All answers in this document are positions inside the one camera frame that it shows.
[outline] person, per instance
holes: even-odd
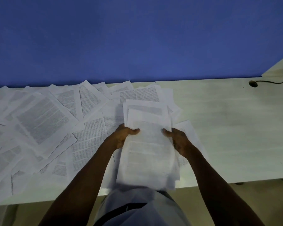
[[[86,225],[114,150],[123,146],[128,135],[139,131],[122,124],[107,137],[52,203],[39,225]],[[264,225],[184,132],[175,128],[172,132],[165,129],[162,132],[173,139],[174,148],[189,161],[215,225]],[[133,187],[110,192],[101,203],[94,225],[189,225],[189,221],[166,192]]]

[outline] beige floor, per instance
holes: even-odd
[[[266,226],[283,226],[283,181],[248,182],[242,186],[231,184],[234,190],[253,208]],[[193,226],[214,225],[197,187],[182,188],[170,192]],[[91,212],[88,225],[103,197],[98,197]],[[19,205],[13,226],[38,225],[52,202]]]

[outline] blue panel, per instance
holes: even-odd
[[[0,87],[260,76],[283,0],[0,0]]]

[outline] white table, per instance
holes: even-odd
[[[173,88],[174,101],[183,109],[180,121],[191,121],[210,164],[228,183],[283,178],[283,84],[259,83],[253,88],[249,80],[281,82],[283,78],[157,82]],[[148,84],[133,83],[135,88]],[[177,188],[197,186],[189,165],[180,176]],[[54,200],[63,190],[28,189],[2,205]],[[101,189],[99,195],[107,193]]]

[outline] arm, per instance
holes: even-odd
[[[214,170],[185,133],[172,128],[163,130],[172,137],[175,149],[189,161],[202,198],[215,225],[264,225],[254,211]]]
[[[52,203],[39,226],[86,225],[114,150],[123,146],[129,134],[135,135],[138,132],[139,129],[132,130],[121,124],[107,137],[94,156]]]

